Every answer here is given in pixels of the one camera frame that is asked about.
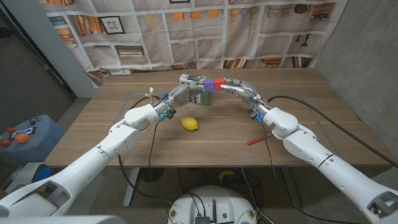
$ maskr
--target wooden table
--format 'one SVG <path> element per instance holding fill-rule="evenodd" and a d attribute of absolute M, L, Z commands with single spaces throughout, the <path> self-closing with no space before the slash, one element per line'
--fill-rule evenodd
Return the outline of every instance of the wooden table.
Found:
<path fill-rule="evenodd" d="M 310 103 L 331 119 L 365 140 L 370 146 L 392 158 L 386 148 L 356 117 L 331 86 L 314 69 L 211 69 L 174 70 L 154 73 L 133 73 L 131 76 L 111 76 L 87 104 L 45 163 L 65 167 L 99 143 L 112 124 L 123 118 L 125 112 L 149 87 L 162 96 L 178 85 L 182 73 L 213 78 L 236 78 L 253 84 L 263 98 L 289 95 Z M 248 146 L 250 139 L 264 135 L 262 126 L 253 121 L 247 105 L 230 93 L 212 93 L 211 106 L 187 104 L 176 108 L 171 120 L 162 121 L 156 132 L 151 167 L 241 167 L 270 164 L 265 142 Z M 300 124 L 310 128 L 329 150 L 353 165 L 378 166 L 387 162 L 334 127 L 327 120 L 297 102 L 276 99 L 273 106 L 295 115 Z M 199 129 L 185 130 L 180 122 L 186 116 L 198 121 Z M 154 126 L 150 127 L 140 143 L 122 154 L 125 166 L 147 167 Z M 272 161 L 276 166 L 307 166 L 290 155 L 282 142 L 269 138 Z M 109 163 L 118 165 L 117 159 Z"/>

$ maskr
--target screwdriver handle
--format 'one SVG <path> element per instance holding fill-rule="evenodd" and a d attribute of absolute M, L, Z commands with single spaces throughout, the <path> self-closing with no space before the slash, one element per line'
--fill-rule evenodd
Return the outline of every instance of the screwdriver handle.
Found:
<path fill-rule="evenodd" d="M 252 144 L 254 144 L 254 143 L 257 143 L 257 142 L 259 142 L 259 141 L 264 140 L 265 138 L 266 138 L 265 136 L 261 136 L 261 137 L 258 137 L 258 138 L 249 140 L 249 141 L 248 141 L 248 145 L 250 146 L 250 145 L 252 145 Z"/>

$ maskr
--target yellow lemon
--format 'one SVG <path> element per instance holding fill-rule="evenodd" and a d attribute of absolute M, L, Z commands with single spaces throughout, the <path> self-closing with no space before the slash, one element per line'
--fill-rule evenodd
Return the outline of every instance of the yellow lemon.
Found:
<path fill-rule="evenodd" d="M 186 117 L 181 119 L 182 126 L 190 131 L 193 131 L 195 129 L 198 129 L 198 121 L 196 121 L 194 118 L 191 117 Z"/>

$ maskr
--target printed backdrop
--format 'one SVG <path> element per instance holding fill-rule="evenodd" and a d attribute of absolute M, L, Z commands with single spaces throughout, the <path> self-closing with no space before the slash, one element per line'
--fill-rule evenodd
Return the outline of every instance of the printed backdrop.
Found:
<path fill-rule="evenodd" d="M 124 68 L 313 67 L 347 0 L 40 2 L 82 69 L 101 83 Z"/>

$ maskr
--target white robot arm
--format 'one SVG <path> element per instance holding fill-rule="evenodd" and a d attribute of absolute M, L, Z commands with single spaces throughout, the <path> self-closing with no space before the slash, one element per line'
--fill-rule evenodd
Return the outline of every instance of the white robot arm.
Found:
<path fill-rule="evenodd" d="M 297 118 L 263 100 L 247 82 L 224 78 L 220 87 L 250 106 L 249 115 L 259 123 L 274 125 L 273 135 L 293 156 L 316 167 L 362 211 L 372 223 L 398 215 L 398 191 L 376 183 L 323 147 L 315 134 Z M 78 194 L 119 154 L 133 148 L 150 123 L 173 118 L 175 108 L 188 103 L 190 91 L 203 90 L 203 82 L 175 87 L 156 104 L 129 110 L 124 119 L 94 148 L 64 170 L 27 185 L 0 200 L 8 217 L 49 217 L 65 214 Z"/>
<path fill-rule="evenodd" d="M 398 219 L 398 191 L 373 181 L 334 155 L 317 141 L 311 130 L 300 125 L 295 116 L 262 100 L 254 87 L 246 82 L 234 80 L 221 87 L 246 103 L 251 102 L 253 111 L 249 114 L 252 118 L 256 117 L 258 122 L 268 126 L 274 124 L 272 133 L 283 141 L 286 150 L 317 168 L 371 223 L 389 216 Z"/>

